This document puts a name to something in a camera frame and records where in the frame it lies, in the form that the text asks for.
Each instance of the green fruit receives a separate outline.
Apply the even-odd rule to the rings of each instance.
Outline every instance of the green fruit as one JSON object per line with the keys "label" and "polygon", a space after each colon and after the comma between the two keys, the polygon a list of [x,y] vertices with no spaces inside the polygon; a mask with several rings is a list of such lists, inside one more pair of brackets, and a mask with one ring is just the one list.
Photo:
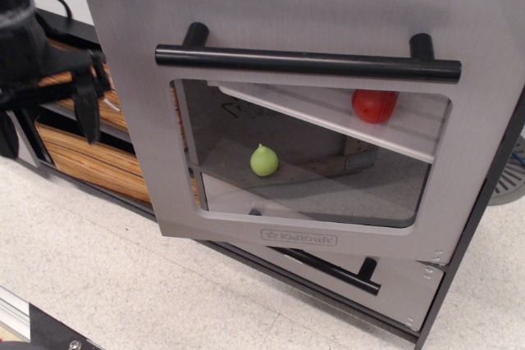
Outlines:
{"label": "green fruit", "polygon": [[249,160],[249,165],[255,174],[268,176],[276,172],[277,167],[279,167],[279,158],[269,147],[260,143],[259,148],[255,149],[252,158]]}

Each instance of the red tomato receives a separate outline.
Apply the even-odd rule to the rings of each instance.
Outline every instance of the red tomato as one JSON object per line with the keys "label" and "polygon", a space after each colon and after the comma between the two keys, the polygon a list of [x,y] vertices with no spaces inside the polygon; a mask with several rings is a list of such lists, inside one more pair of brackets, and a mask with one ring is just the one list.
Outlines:
{"label": "red tomato", "polygon": [[390,119],[397,102],[397,92],[357,89],[352,97],[356,115],[368,123],[383,123]]}

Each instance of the floor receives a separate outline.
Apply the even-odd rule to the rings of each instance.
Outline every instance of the floor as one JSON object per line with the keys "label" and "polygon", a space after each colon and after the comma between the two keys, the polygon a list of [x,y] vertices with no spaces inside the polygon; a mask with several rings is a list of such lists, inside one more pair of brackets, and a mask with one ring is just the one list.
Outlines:
{"label": "floor", "polygon": [[[64,180],[0,180],[0,285],[107,350],[413,348]],[[524,212],[487,210],[426,350],[525,350]]]}

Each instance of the black handle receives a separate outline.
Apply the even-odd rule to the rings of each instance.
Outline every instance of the black handle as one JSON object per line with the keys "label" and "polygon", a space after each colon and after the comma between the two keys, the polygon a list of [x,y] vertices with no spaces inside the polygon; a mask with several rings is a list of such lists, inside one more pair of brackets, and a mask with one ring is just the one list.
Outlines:
{"label": "black handle", "polygon": [[344,270],[340,266],[336,266],[328,261],[322,260],[319,257],[315,257],[312,254],[306,253],[299,249],[288,249],[288,248],[271,248],[277,252],[280,252],[286,256],[292,257],[297,261],[302,262],[307,266],[311,266],[325,274],[333,276],[337,279],[343,280],[344,282],[357,287],[371,295],[377,295],[381,288],[380,284],[372,282],[370,279],[376,269],[377,262],[367,257],[364,260],[361,269],[358,274]]}
{"label": "black handle", "polygon": [[228,70],[343,75],[386,80],[416,80],[457,84],[460,61],[434,59],[431,36],[410,39],[411,57],[370,57],[330,53],[283,52],[204,47],[209,30],[194,22],[182,45],[159,44],[155,59],[160,66],[187,66]]}

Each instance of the oven door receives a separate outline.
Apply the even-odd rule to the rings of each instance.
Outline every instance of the oven door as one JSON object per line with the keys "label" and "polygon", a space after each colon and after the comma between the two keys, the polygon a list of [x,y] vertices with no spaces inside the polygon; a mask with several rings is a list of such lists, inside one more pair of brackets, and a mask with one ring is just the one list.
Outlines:
{"label": "oven door", "polygon": [[163,234],[449,261],[522,0],[88,1]]}

